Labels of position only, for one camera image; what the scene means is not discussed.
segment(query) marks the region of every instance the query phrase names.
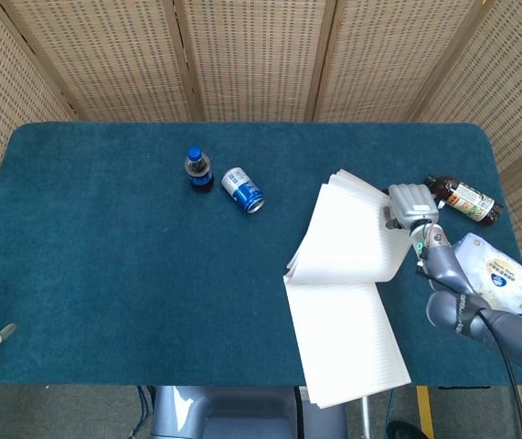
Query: table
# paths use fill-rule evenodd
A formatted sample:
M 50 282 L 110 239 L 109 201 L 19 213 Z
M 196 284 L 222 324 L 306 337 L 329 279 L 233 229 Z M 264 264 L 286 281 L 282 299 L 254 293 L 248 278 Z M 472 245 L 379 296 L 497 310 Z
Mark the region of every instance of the table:
M 191 145 L 212 160 L 209 194 L 187 182 Z M 221 187 L 233 166 L 265 192 L 260 212 Z M 380 188 L 454 175 L 504 201 L 489 141 L 466 123 L 18 128 L 0 170 L 0 327 L 18 324 L 0 382 L 303 384 L 282 275 L 340 168 Z M 485 228 L 444 209 L 441 224 L 520 260 L 507 213 Z M 413 384 L 507 384 L 496 353 L 428 323 L 414 269 L 411 252 L 378 285 Z

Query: brown bottle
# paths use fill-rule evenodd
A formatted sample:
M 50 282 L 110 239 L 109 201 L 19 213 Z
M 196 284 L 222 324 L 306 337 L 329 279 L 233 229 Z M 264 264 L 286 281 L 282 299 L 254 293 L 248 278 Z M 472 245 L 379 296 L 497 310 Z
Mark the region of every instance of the brown bottle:
M 457 178 L 428 176 L 425 178 L 425 185 L 436 200 L 449 204 L 484 226 L 494 224 L 504 210 L 502 204 Z

